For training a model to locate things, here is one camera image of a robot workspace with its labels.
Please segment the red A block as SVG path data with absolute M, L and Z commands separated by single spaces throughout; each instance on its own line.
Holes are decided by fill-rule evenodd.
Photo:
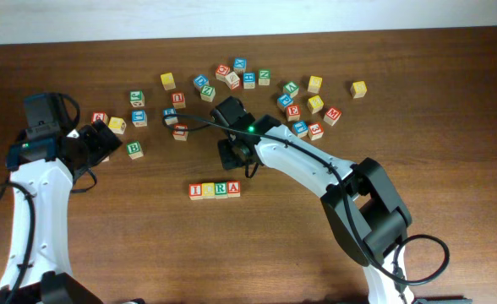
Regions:
M 236 198 L 241 196 L 240 181 L 227 182 L 227 196 L 229 198 Z

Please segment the green R block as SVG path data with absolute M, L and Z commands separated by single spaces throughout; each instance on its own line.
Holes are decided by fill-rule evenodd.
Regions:
M 226 182 L 215 183 L 215 198 L 216 199 L 228 198 Z

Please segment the yellow C block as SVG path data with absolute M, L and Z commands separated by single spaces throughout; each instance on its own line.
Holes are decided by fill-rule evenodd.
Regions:
M 206 182 L 202 184 L 202 198 L 210 199 L 216 196 L 215 192 L 215 183 L 214 182 Z

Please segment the red I block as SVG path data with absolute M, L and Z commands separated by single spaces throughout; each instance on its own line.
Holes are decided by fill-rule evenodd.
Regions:
M 203 198 L 203 190 L 201 183 L 188 185 L 188 196 L 191 200 L 200 200 Z

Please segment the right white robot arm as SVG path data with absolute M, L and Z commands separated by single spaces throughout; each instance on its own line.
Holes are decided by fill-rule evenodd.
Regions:
M 267 166 L 319 197 L 336 242 L 363 268 L 369 302 L 414 301 L 408 286 L 387 277 L 406 274 L 398 247 L 407 238 L 412 216 L 378 162 L 367 158 L 356 164 L 328 155 L 274 117 L 255 119 L 232 96 L 210 114 L 227 135 L 218 144 L 225 169 Z

